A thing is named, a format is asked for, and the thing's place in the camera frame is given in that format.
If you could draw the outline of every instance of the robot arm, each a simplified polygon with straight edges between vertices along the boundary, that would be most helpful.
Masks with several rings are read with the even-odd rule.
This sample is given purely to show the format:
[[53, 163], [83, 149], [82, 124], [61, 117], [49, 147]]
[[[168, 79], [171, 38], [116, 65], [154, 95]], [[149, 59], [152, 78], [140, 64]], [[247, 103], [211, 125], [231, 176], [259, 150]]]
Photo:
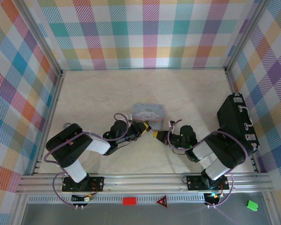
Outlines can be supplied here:
[[[127, 124], [124, 121], [117, 120], [111, 127], [111, 130], [106, 132], [103, 137], [107, 139], [117, 139], [125, 133], [126, 128]], [[82, 134], [72, 142], [69, 142], [54, 151], [52, 156], [75, 183], [80, 183], [88, 176], [78, 160], [79, 156], [85, 150], [98, 152], [101, 155], [108, 156], [118, 149], [119, 144], [123, 142], [136, 141], [142, 134], [150, 129], [151, 127], [148, 124], [133, 122], [128, 128], [127, 133], [122, 138], [110, 142], [93, 135]], [[74, 123], [51, 138], [47, 142], [46, 148], [48, 151], [51, 151], [81, 132], [82, 128], [78, 124]]]
[[[153, 136], [163, 144], [169, 145], [167, 134], [168, 131], [158, 131]], [[201, 172], [201, 180], [206, 189], [216, 185], [223, 175], [243, 163], [254, 151], [250, 144], [226, 126], [214, 131], [199, 143], [192, 127], [183, 126], [180, 135], [170, 133], [170, 143], [176, 148], [188, 149], [185, 154], [195, 163], [212, 153], [216, 155], [217, 159]]]

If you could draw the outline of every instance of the plaid wall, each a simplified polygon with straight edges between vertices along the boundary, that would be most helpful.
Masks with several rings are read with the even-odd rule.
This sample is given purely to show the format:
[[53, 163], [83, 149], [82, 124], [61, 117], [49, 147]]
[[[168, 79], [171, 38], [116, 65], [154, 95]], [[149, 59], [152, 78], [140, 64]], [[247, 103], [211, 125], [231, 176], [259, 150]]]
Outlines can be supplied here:
[[61, 59], [60, 59], [59, 55], [57, 54], [56, 50], [54, 49], [52, 41], [50, 40], [47, 32], [45, 31], [44, 26], [40, 22], [39, 18], [36, 16], [36, 12], [35, 12], [34, 8], [32, 7], [31, 1], [30, 0], [23, 0], [23, 1], [26, 3], [26, 6], [30, 10], [31, 15], [33, 16], [35, 22], [38, 24], [38, 27], [43, 34], [43, 38], [46, 40], [48, 46], [51, 48], [51, 51], [52, 51], [56, 61], [58, 62], [59, 66], [61, 66], [61, 63], [62, 63]]
[[272, 0], [232, 69], [259, 138], [261, 170], [271, 174], [281, 206], [281, 0]]
[[[239, 32], [235, 28], [243, 9], [252, 3], [250, 0], [37, 1], [47, 29], [53, 33], [54, 40], [48, 38], [48, 43], [51, 46], [58, 43], [60, 58], [64, 58], [66, 69], [71, 70], [222, 67], [228, 54], [226, 48], [235, 37], [232, 34]], [[30, 0], [26, 2], [44, 29], [46, 26], [35, 13], [37, 8]]]
[[253, 5], [251, 6], [251, 9], [250, 9], [248, 15], [246, 16], [246, 18], [245, 18], [245, 20], [244, 20], [244, 23], [243, 23], [241, 29], [239, 30], [239, 32], [238, 32], [238, 34], [237, 34], [237, 37], [235, 38], [235, 40], [234, 40], [234, 42], [233, 42], [232, 47], [230, 48], [230, 51], [229, 51], [228, 56], [227, 56], [227, 58], [226, 58], [226, 60], [225, 60], [225, 63], [224, 63], [224, 67], [226, 67], [226, 66], [228, 65], [228, 63], [229, 63], [229, 61], [230, 61], [230, 59], [231, 59], [231, 56], [232, 56], [232, 54], [233, 54], [233, 52], [234, 52], [236, 46], [238, 45], [240, 39], [242, 38], [245, 29], [247, 29], [247, 26], [248, 26], [248, 24], [249, 24], [249, 21], [251, 20], [251, 18], [252, 18], [252, 16], [253, 16], [253, 14], [254, 14], [254, 12], [255, 12], [255, 10], [256, 10], [256, 8], [257, 8], [259, 2], [260, 2], [260, 0], [254, 0], [254, 3], [253, 3]]
[[28, 174], [57, 75], [11, 0], [0, 0], [0, 225]]

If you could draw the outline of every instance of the red block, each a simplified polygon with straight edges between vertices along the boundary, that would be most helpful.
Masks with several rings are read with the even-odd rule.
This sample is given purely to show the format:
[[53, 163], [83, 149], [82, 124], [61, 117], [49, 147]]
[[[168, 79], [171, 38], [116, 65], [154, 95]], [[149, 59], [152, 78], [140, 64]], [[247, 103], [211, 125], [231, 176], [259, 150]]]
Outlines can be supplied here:
[[136, 198], [123, 198], [123, 205], [136, 205]]

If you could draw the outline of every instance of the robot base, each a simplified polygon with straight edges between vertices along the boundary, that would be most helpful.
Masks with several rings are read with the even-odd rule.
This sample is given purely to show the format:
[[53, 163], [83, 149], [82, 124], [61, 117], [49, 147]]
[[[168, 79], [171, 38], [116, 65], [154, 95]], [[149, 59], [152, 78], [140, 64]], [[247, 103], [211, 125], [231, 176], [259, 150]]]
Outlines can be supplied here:
[[221, 191], [223, 186], [223, 190], [229, 190], [228, 179], [225, 176], [222, 176], [217, 182], [216, 185], [211, 186], [209, 189], [206, 188], [204, 182], [202, 182], [201, 176], [186, 176], [187, 189], [189, 191], [202, 191], [202, 190], [214, 190]]
[[62, 192], [102, 192], [104, 177], [87, 176], [79, 183], [75, 183], [71, 177], [65, 177], [62, 182]]

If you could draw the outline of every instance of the red triangle sign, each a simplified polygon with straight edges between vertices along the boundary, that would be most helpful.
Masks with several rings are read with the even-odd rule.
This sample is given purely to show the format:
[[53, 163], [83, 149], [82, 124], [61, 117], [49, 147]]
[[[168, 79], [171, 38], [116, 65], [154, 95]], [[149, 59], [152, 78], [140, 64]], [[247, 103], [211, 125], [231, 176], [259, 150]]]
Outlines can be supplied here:
[[167, 196], [165, 195], [164, 197], [162, 197], [161, 199], [159, 199], [156, 203], [164, 206], [165, 208], [168, 208], [168, 200], [167, 200]]

